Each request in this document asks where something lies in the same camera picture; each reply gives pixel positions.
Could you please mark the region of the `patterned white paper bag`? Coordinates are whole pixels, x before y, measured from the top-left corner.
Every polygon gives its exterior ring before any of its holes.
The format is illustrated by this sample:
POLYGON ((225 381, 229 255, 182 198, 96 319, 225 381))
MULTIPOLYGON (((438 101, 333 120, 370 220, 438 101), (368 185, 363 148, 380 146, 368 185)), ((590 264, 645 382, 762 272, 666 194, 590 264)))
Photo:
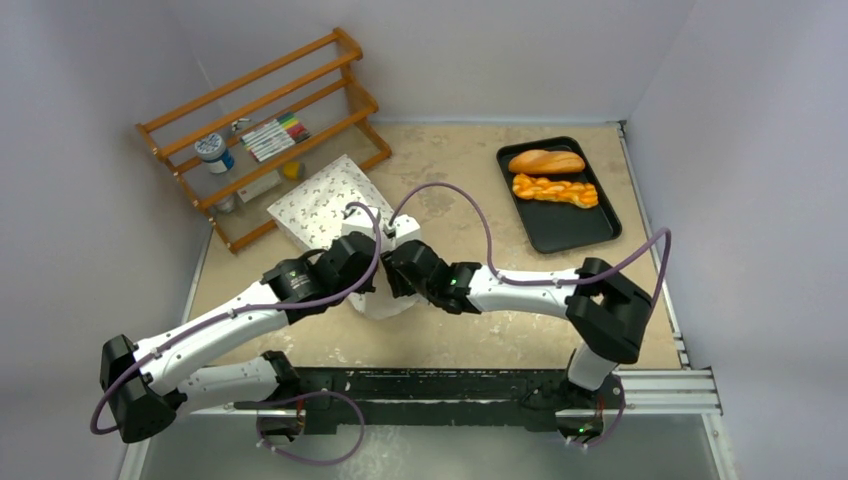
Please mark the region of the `patterned white paper bag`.
MULTIPOLYGON (((302 250, 327 248, 339 237, 344 210, 351 202, 377 207, 383 227, 395 210, 353 160, 343 155, 285 194, 268 208, 278 228, 302 250)), ((387 253, 383 235, 381 252, 387 253)))

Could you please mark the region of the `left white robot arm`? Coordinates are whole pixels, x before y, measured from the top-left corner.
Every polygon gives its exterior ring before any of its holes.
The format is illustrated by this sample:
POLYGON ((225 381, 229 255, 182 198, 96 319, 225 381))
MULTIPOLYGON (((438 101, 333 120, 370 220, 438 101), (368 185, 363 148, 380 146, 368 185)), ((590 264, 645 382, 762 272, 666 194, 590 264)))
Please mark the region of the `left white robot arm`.
POLYGON ((180 383, 209 361, 371 289, 381 247, 378 236, 344 234, 318 250, 316 260, 307 254, 283 260, 235 299, 178 328, 144 341, 110 338, 101 349, 103 395, 90 431, 116 432, 126 444, 160 433, 190 398, 180 383))

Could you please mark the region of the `black plastic tray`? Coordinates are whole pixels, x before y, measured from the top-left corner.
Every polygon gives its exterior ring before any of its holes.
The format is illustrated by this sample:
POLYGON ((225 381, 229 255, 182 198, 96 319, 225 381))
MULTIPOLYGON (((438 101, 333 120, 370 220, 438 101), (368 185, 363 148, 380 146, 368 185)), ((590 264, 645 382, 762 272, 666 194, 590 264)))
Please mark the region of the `black plastic tray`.
POLYGON ((563 252, 621 235, 621 222, 573 138, 505 146, 497 151, 496 161, 538 252, 563 252))

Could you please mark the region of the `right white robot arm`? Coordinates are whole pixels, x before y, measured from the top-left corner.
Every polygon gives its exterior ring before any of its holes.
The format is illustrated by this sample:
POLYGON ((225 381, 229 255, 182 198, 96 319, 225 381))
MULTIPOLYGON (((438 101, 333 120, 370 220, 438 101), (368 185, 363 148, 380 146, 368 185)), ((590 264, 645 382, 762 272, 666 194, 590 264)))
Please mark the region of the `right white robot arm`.
POLYGON ((640 355, 654 301, 606 261, 589 257, 576 269, 494 271, 478 262, 446 263, 420 240, 382 257, 396 298, 420 295, 454 315, 510 311, 569 321, 581 342, 561 381, 564 399, 584 407, 619 365, 640 355))

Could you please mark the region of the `braided fake bread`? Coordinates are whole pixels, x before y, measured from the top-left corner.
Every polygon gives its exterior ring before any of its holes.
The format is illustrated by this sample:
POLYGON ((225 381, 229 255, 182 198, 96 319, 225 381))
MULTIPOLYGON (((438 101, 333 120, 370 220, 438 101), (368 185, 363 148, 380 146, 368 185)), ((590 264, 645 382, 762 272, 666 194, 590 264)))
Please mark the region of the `braided fake bread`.
POLYGON ((581 209, 599 205, 599 194, 591 183, 552 181, 545 177, 518 174, 512 180, 512 193, 523 200, 568 203, 581 209))

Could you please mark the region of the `long fake bread loaf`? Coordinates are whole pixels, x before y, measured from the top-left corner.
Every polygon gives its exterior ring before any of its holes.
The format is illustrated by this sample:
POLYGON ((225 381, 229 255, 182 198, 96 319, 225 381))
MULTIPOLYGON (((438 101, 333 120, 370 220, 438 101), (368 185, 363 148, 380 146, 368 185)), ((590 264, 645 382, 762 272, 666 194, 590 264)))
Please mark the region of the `long fake bread loaf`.
POLYGON ((585 167, 585 160, 570 151, 528 150, 518 154, 508 163, 510 172, 525 175, 578 173, 585 167))

